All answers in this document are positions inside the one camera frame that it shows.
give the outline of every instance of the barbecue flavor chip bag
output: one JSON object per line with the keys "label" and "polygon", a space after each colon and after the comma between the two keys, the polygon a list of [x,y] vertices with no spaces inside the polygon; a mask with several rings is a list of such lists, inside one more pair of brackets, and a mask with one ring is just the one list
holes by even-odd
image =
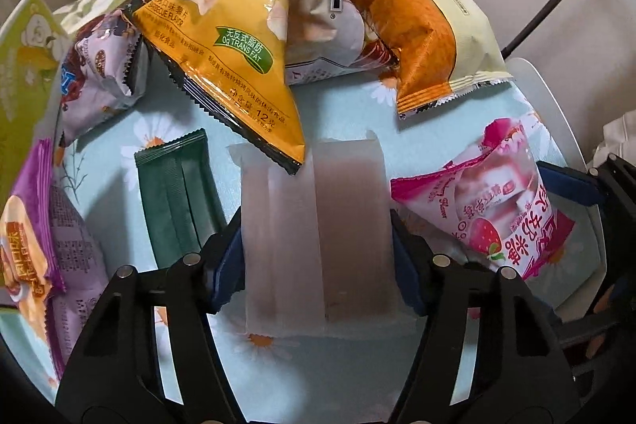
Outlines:
{"label": "barbecue flavor chip bag", "polygon": [[153,0],[134,18],[173,80],[289,173],[304,138],[284,82],[289,0]]}

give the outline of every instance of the translucent plastic package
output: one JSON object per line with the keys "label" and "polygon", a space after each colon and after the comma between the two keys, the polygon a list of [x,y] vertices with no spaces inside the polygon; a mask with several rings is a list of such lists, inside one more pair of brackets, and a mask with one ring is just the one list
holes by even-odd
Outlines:
{"label": "translucent plastic package", "polygon": [[252,147],[230,152],[241,166],[247,332],[357,339],[412,329],[377,140],[314,145],[295,176]]}
{"label": "translucent plastic package", "polygon": [[523,126],[496,119],[483,138],[440,171],[391,180],[391,195],[478,252],[528,278],[574,222],[552,209]]}

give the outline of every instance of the lilac snack bag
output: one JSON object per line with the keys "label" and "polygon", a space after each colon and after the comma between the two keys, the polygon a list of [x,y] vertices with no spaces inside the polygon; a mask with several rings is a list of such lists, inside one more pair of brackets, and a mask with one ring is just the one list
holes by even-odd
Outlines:
{"label": "lilac snack bag", "polygon": [[99,245],[59,187],[51,188],[49,215],[53,248],[66,283],[66,293],[52,297],[47,305],[53,365],[61,378],[80,332],[108,284],[108,277]]}

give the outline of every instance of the green snack box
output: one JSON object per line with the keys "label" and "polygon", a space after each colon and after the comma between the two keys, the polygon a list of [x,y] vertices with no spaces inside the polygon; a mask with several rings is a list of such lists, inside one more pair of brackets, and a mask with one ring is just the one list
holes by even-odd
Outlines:
{"label": "green snack box", "polygon": [[135,153],[141,202],[157,267],[167,268],[225,227],[206,131]]}

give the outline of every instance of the purple snack bag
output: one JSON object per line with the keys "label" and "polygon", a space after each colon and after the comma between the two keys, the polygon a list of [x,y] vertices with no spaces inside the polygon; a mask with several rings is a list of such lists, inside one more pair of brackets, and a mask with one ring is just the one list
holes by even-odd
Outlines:
{"label": "purple snack bag", "polygon": [[108,284],[101,249],[63,189],[53,186],[49,214],[53,248],[66,293],[47,305],[47,331],[55,372],[62,377],[80,332]]}
{"label": "purple snack bag", "polygon": [[43,139],[29,152],[0,218],[4,284],[20,314],[47,343],[47,301],[65,291],[48,220],[51,175],[52,141]]}
{"label": "purple snack bag", "polygon": [[63,147],[144,95],[150,58],[126,14],[148,1],[126,0],[78,30],[61,68]]}

